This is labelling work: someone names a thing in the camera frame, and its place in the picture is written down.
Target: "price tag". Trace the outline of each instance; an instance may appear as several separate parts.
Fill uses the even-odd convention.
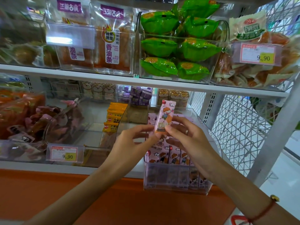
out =
[[[50,161],[77,162],[78,147],[50,146]]]
[[[242,43],[241,63],[250,63],[258,65],[274,65],[275,47],[271,45],[256,45]]]

